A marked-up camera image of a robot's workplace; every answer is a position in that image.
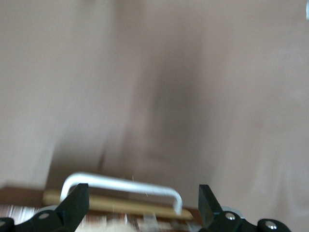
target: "beige wall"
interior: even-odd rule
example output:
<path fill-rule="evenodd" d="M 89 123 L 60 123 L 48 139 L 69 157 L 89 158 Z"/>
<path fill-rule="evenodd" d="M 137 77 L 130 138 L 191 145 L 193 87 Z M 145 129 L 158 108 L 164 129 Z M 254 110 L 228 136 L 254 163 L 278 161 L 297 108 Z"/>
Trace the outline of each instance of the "beige wall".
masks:
<path fill-rule="evenodd" d="M 0 183 L 133 175 L 174 187 L 189 206 L 207 183 L 253 224 L 306 231 L 305 8 L 0 1 Z"/>

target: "metal handle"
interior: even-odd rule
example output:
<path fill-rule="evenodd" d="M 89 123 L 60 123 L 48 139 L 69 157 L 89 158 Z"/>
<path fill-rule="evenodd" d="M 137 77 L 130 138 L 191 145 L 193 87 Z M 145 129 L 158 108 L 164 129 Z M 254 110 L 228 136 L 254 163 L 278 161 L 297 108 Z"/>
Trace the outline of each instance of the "metal handle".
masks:
<path fill-rule="evenodd" d="M 180 194 L 172 188 L 90 173 L 73 173 L 69 175 L 63 184 L 60 201 L 63 201 L 66 198 L 71 187 L 80 183 L 87 183 L 90 187 L 101 189 L 173 197 L 175 198 L 173 204 L 175 213 L 177 215 L 181 215 L 182 213 L 182 198 Z"/>

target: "screw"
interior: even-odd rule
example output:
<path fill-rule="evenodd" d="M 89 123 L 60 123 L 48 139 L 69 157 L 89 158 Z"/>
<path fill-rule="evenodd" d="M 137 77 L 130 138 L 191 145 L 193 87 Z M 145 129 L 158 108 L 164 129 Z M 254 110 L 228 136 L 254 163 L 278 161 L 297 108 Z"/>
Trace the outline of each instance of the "screw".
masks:
<path fill-rule="evenodd" d="M 236 219 L 235 215 L 232 214 L 232 213 L 226 213 L 225 217 L 229 220 L 235 220 Z"/>
<path fill-rule="evenodd" d="M 44 219 L 44 218 L 47 218 L 49 216 L 48 213 L 43 213 L 39 216 L 39 219 Z"/>
<path fill-rule="evenodd" d="M 268 228 L 272 229 L 272 230 L 276 230 L 276 229 L 277 229 L 277 225 L 276 225 L 275 223 L 273 223 L 272 221 L 266 221 L 266 222 L 265 222 L 265 225 L 266 225 Z"/>

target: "curved white bar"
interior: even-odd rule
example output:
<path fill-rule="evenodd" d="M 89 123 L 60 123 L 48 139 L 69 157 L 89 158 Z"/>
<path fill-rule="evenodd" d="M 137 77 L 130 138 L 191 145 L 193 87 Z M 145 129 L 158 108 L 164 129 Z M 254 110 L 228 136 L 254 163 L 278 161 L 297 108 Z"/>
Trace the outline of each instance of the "curved white bar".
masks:
<path fill-rule="evenodd" d="M 80 183 L 87 183 L 90 187 L 101 189 L 174 197 L 174 211 L 178 215 L 182 213 L 182 198 L 180 194 L 172 188 L 90 173 L 73 173 L 69 175 L 63 184 L 60 201 L 63 201 L 66 198 L 71 187 Z"/>

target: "silver bolt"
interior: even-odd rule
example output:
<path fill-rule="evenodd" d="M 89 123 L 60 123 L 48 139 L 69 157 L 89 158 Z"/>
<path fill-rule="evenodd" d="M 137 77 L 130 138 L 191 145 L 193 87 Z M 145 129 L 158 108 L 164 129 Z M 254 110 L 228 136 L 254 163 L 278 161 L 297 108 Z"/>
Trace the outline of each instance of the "silver bolt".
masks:
<path fill-rule="evenodd" d="M 232 213 L 226 213 L 225 217 L 229 220 L 235 220 L 236 219 L 235 215 L 232 214 Z"/>
<path fill-rule="evenodd" d="M 43 213 L 39 216 L 39 219 L 44 219 L 44 218 L 47 218 L 49 216 L 48 213 Z"/>
<path fill-rule="evenodd" d="M 277 229 L 277 225 L 276 225 L 275 223 L 273 223 L 272 221 L 266 221 L 266 222 L 265 222 L 265 225 L 266 225 L 268 228 L 272 229 L 272 230 L 276 230 L 276 229 Z"/>

